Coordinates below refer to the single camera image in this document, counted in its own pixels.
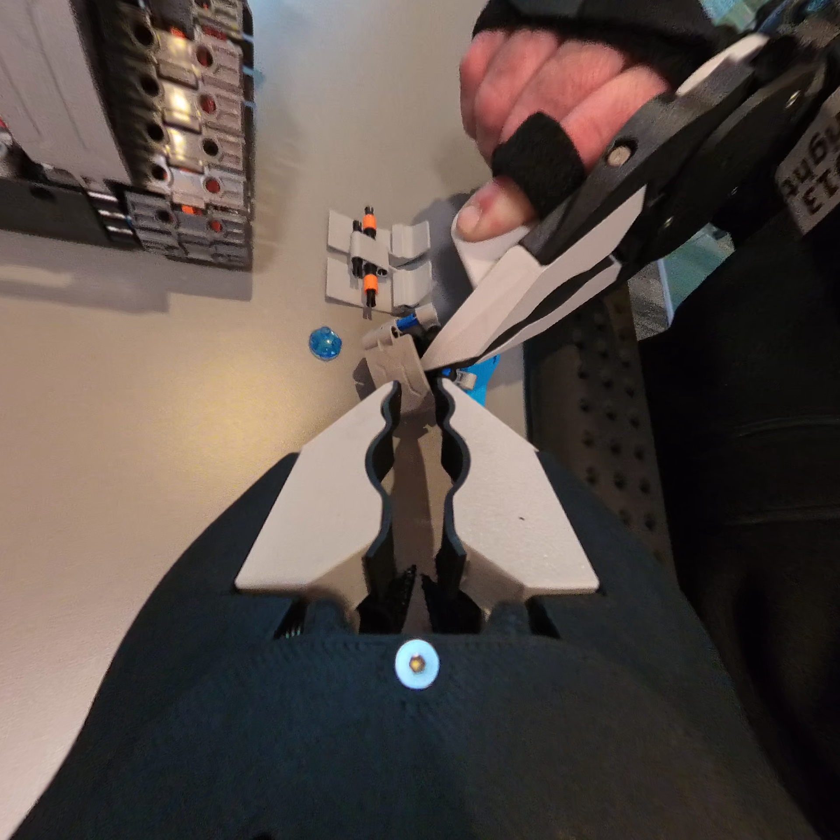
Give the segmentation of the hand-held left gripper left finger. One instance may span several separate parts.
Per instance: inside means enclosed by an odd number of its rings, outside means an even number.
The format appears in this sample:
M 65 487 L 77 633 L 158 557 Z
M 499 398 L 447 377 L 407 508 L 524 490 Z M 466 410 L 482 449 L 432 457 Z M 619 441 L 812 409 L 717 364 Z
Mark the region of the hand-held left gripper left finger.
M 397 389 L 378 388 L 297 454 L 237 576 L 242 592 L 359 605 L 396 578 L 392 504 Z

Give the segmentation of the grey orange tracked toy robot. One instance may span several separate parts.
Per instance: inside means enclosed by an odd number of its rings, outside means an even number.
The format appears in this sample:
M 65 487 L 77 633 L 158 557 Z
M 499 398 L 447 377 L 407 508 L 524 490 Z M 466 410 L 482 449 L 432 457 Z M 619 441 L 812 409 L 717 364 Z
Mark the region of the grey orange tracked toy robot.
M 246 1 L 2 1 L 1 229 L 250 270 Z

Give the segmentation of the grey toy wheel frame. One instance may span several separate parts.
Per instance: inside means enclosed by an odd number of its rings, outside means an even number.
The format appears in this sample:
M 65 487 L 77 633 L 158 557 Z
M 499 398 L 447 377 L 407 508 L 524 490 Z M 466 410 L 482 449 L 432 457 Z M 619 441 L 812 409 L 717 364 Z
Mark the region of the grey toy wheel frame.
M 384 322 L 362 338 L 364 359 L 373 383 L 377 387 L 390 382 L 399 383 L 404 414 L 417 413 L 431 394 L 421 364 L 422 351 L 417 349 L 415 339 L 425 339 L 439 327 L 437 310 L 429 302 Z

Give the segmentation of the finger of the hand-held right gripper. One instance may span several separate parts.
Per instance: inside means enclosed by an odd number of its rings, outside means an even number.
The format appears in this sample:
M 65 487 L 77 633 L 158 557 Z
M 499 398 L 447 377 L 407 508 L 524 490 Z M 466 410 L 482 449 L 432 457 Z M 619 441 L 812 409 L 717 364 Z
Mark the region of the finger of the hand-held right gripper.
M 481 240 L 450 234 L 471 292 L 423 354 L 425 369 L 471 365 L 518 347 L 639 270 L 618 251 L 648 213 L 651 184 L 585 184 L 542 221 Z
M 531 254 L 505 254 L 454 314 L 454 365 L 512 349 L 611 286 L 621 263 L 563 255 L 542 266 Z

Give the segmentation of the black perforated mat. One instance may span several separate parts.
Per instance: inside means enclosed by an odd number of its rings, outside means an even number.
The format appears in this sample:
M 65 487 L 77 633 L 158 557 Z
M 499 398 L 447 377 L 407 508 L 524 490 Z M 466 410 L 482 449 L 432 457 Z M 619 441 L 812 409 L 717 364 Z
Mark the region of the black perforated mat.
M 523 346 L 528 438 L 676 576 L 628 284 Z

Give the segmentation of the person's right hand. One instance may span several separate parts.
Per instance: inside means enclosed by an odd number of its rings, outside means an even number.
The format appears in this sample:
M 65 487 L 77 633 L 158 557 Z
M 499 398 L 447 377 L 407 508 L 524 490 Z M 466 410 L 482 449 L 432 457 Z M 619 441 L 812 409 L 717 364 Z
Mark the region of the person's right hand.
M 492 170 L 456 219 L 465 242 L 546 217 L 642 107 L 672 92 L 617 47 L 539 28 L 481 31 L 459 68 L 463 128 Z

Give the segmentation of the person's right forearm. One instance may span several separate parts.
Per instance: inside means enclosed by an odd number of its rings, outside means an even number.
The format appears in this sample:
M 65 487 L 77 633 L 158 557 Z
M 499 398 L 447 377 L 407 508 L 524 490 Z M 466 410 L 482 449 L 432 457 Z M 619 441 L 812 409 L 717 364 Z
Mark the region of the person's right forearm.
M 489 1 L 472 35 L 524 28 L 609 45 L 673 87 L 741 37 L 698 1 Z

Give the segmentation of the blue toy wrench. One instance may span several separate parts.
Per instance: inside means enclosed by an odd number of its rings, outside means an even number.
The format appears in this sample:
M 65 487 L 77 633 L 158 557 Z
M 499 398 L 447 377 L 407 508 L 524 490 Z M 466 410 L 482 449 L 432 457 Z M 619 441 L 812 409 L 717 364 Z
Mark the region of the blue toy wrench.
M 494 355 L 488 360 L 460 367 L 455 370 L 454 382 L 478 404 L 486 406 L 488 386 L 499 361 L 500 356 Z

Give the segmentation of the small grey orange toy part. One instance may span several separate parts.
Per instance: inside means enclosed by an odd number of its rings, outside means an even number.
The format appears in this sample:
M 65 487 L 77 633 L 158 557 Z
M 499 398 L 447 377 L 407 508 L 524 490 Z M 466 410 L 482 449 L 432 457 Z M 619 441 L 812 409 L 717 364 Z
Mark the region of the small grey orange toy part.
M 367 206 L 361 217 L 333 209 L 327 226 L 324 297 L 367 312 L 401 314 L 431 301 L 431 227 L 381 227 Z

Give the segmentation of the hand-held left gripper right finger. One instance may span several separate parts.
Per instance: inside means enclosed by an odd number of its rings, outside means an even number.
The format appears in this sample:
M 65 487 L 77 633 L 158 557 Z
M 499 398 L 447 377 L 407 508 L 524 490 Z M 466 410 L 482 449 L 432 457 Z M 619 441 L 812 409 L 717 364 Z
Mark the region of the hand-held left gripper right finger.
M 538 450 L 452 381 L 435 388 L 442 467 L 452 480 L 435 559 L 448 598 L 480 610 L 540 595 L 588 595 L 599 579 Z

